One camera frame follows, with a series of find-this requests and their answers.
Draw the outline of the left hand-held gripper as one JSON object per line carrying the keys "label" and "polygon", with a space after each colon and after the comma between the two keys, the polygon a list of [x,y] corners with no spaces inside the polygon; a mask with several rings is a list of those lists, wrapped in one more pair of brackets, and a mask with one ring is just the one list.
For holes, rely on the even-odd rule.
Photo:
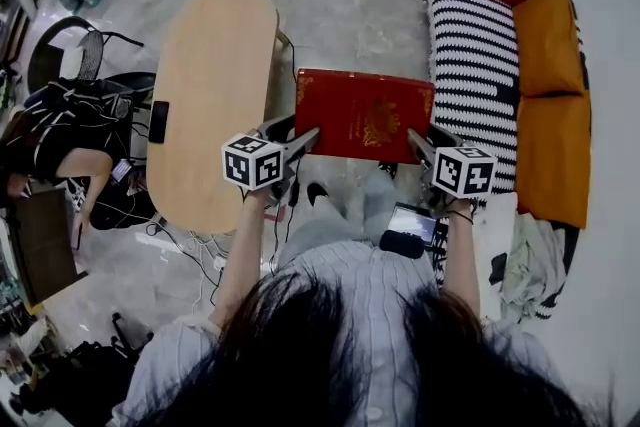
{"label": "left hand-held gripper", "polygon": [[223,179],[241,191],[243,201],[251,192],[268,192],[269,201],[282,200],[292,177],[288,161],[309,153],[320,135],[315,127],[287,141],[294,127],[294,114],[280,116],[222,145]]}

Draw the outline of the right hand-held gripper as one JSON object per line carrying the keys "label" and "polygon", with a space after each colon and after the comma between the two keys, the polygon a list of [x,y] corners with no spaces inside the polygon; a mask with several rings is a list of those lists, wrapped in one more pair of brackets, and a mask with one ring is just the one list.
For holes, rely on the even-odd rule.
{"label": "right hand-held gripper", "polygon": [[459,146],[457,135],[436,124],[430,125],[428,139],[414,129],[407,131],[407,137],[415,159],[433,164],[427,185],[434,214],[443,213],[452,201],[485,199],[491,193],[498,165],[495,156],[478,147]]}

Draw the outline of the red book with gold print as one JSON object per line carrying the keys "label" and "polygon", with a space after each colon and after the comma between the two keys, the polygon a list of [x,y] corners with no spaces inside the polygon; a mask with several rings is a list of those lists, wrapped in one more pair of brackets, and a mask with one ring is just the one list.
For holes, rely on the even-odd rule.
{"label": "red book with gold print", "polygon": [[294,134],[317,128],[315,155],[414,164],[408,131],[427,135],[434,97],[421,80],[301,68]]}

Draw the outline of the person's right forearm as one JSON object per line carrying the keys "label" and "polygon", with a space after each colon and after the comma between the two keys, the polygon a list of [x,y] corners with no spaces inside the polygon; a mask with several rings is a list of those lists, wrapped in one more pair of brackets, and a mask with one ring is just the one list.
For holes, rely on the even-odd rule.
{"label": "person's right forearm", "polygon": [[[447,208],[471,215],[471,204],[455,200]],[[444,289],[480,317],[480,291],[473,245],[473,225],[456,215],[448,217]]]}

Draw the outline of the person's left forearm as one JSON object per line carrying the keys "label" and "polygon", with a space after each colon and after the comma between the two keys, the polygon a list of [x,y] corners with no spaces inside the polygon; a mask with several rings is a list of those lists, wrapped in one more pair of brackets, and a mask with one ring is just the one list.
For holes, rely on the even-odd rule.
{"label": "person's left forearm", "polygon": [[245,197],[231,250],[217,290],[210,321],[222,329],[260,279],[264,209],[270,192],[251,191]]}

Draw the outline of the oval wooden table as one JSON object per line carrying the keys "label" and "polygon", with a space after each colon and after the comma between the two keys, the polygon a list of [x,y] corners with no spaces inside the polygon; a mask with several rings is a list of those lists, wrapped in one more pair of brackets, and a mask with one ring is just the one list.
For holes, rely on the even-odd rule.
{"label": "oval wooden table", "polygon": [[240,190],[223,179],[221,147],[262,123],[279,15],[271,0],[189,0],[164,38],[153,91],[170,103],[165,141],[147,144],[152,202],[170,224],[231,231]]}

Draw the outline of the lit screen device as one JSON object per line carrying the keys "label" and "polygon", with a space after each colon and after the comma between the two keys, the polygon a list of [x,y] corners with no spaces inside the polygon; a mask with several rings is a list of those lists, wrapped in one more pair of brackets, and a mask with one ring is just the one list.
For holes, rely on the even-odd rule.
{"label": "lit screen device", "polygon": [[432,245],[438,221],[426,209],[397,202],[387,229],[419,237],[426,247]]}

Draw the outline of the black white striped blanket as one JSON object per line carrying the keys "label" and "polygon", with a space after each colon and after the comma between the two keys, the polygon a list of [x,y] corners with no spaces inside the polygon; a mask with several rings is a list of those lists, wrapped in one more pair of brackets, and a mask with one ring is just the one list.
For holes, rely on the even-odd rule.
{"label": "black white striped blanket", "polygon": [[498,159],[494,194],[515,190],[519,58],[500,0],[424,0],[436,125]]}

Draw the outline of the person's grey trousers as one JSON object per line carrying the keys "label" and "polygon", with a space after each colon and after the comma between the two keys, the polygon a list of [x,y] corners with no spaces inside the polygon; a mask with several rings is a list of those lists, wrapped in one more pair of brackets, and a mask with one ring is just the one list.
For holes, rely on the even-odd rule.
{"label": "person's grey trousers", "polygon": [[363,221],[347,220],[327,198],[320,197],[312,207],[310,218],[299,226],[284,245],[279,266],[284,267],[311,249],[341,241],[369,241],[379,244],[393,214],[398,191],[391,176],[378,168],[364,185]]}

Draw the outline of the black pouch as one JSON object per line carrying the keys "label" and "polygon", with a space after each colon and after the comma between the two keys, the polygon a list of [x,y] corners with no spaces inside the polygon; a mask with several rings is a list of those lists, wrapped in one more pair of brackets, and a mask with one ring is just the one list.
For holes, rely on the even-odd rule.
{"label": "black pouch", "polygon": [[411,233],[386,230],[380,238],[379,247],[386,252],[395,253],[406,258],[420,259],[425,251],[424,241]]}

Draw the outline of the pale crumpled cloth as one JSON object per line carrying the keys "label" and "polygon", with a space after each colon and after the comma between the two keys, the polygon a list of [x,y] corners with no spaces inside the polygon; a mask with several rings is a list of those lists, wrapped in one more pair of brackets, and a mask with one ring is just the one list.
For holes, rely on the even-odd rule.
{"label": "pale crumpled cloth", "polygon": [[[546,320],[567,277],[565,232],[517,212],[514,192],[492,196],[474,215],[474,254],[484,320]],[[491,260],[508,255],[504,280],[489,283]]]}

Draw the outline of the person's striped shirt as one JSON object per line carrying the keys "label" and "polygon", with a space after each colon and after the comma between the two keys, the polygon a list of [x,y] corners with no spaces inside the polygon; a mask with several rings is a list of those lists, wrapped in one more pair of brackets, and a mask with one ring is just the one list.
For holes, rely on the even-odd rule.
{"label": "person's striped shirt", "polygon": [[117,427],[584,427],[540,344],[485,326],[429,262],[364,241],[260,277],[232,319],[143,350]]}

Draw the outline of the black chair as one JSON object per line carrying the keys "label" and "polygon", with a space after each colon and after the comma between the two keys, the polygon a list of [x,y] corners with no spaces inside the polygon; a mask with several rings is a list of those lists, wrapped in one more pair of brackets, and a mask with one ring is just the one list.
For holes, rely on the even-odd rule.
{"label": "black chair", "polygon": [[84,35],[78,42],[78,47],[82,51],[78,72],[78,78],[81,80],[95,80],[98,77],[105,46],[112,38],[118,38],[139,48],[144,47],[142,42],[121,33],[103,32],[79,16],[63,18],[49,27],[34,47],[27,71],[29,93],[36,92],[61,76],[64,49],[53,45],[52,42],[60,34],[71,29],[84,31]]}

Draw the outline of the dark wooden counter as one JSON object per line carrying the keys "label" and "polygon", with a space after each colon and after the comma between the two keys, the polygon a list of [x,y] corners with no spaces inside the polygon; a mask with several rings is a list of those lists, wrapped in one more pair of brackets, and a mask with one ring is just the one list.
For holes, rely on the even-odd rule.
{"label": "dark wooden counter", "polygon": [[86,276],[76,268],[63,190],[16,200],[8,228],[25,305],[34,307]]}

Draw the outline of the black cabled backpack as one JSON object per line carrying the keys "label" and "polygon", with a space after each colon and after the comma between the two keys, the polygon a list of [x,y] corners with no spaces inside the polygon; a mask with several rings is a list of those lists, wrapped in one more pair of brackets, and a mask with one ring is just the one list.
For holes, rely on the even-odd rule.
{"label": "black cabled backpack", "polygon": [[95,130],[105,148],[123,155],[131,149],[134,90],[107,79],[59,79],[30,94],[23,103],[44,128]]}

